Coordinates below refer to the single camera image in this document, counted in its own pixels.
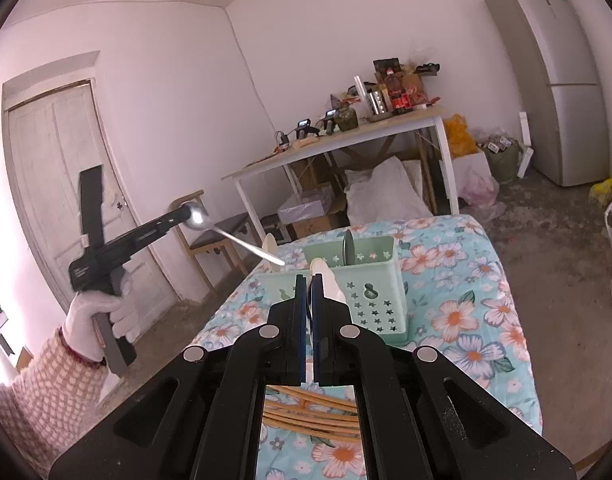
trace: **refrigerator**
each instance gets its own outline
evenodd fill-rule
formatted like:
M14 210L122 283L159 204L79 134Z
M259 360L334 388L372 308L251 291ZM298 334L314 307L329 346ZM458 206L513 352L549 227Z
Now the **refrigerator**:
M528 114L532 163L560 186L608 177L608 122L595 59L569 0L484 0Z

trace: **green plastic basket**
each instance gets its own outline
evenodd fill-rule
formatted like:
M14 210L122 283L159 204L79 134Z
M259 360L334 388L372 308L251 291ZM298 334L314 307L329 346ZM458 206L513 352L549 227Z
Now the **green plastic basket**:
M324 258L346 297L353 323L372 330L393 345L408 341L406 296L398 265L397 248L391 236L354 240L356 265L342 263L342 240L304 247L310 265ZM258 274L271 304L294 298L295 277L310 280L310 270L288 270Z

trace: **blue floral blanket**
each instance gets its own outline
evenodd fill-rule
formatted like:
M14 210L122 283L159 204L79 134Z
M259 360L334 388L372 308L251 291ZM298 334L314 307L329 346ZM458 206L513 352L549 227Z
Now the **blue floral blanket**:
M352 227L357 238L391 235L399 263L414 339L404 348L430 345L538 433L542 416L531 362L508 281L490 240L469 216L441 216ZM302 247L335 240L345 229L316 234L279 247L286 269L307 268ZM230 295L194 339L208 350L231 345L241 333L263 324L270 303L256 275L260 264ZM354 400L352 387L302 388ZM267 399L298 403L269 388ZM324 406L310 409L326 411ZM361 444L310 437L265 424L259 439L259 480L355 480L366 475Z

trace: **chopstick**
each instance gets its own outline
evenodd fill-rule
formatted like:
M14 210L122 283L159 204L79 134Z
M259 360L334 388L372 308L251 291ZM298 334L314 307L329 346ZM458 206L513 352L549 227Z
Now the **chopstick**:
M301 408L294 404L283 404L281 402L275 402L274 400L265 400L264 409L269 406L270 408L277 408L280 410L287 410L290 412L305 413L314 415L317 414L318 418L329 418L331 420L358 420L357 415L339 415L338 413L327 413L327 412L316 412L315 410L308 410L307 408Z
M328 431L330 433L343 433L350 435L359 434L359 426L356 426L355 428L339 428L335 426L327 426L326 424L319 423L315 419L313 419L312 422L306 420L293 420L292 418L269 412L264 412L264 416L269 420L274 420L275 422L282 422L284 424L292 424L294 426L299 426L300 428L309 428L311 430L318 431Z
M308 436L317 436L320 438L331 438L333 440L337 440L340 442L359 442L361 443L362 441L362 439L359 436L354 437L354 436L327 433L326 431L312 430L310 428L303 428L301 426L296 426L294 424L288 424L285 422L281 422L279 420L268 418L267 416L264 416L262 418L262 421L267 426L271 426L273 428L280 428L281 430L294 431L295 433L301 433L301 434L308 435Z
M266 407L264 407L264 414L277 418L278 420L290 418L306 424L316 422L321 426L332 426L333 428L352 428L356 430L355 433L359 431L359 418L357 417L355 417L355 420L331 420L329 418L319 418L315 413L313 413L315 416L304 416L297 413L282 412L281 410Z
M303 400L308 400L313 404L320 404L321 406L328 406L330 408L337 408L338 410L345 410L346 412L357 413L357 406L354 402L349 400L337 399L336 397L329 397L322 394L316 394L314 392L306 392L301 388L293 386L271 386L273 389L283 394L290 395L292 397L298 397Z

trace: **hand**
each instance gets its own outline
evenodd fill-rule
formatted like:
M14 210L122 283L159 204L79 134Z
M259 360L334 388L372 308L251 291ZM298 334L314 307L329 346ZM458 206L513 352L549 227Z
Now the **hand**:
M313 276L321 274L321 280L324 283L324 298L339 301L339 303L346 303L346 297L339 288L339 285L337 285L333 271L330 270L330 267L322 258L313 258L310 263L310 273Z
M128 298L130 291L130 280L126 279L122 282L121 298L96 290L78 292L62 327L66 344L81 356L99 363L104 351L92 320L99 312L110 314L116 338L126 336L128 342L135 341L140 334L139 317L132 298Z

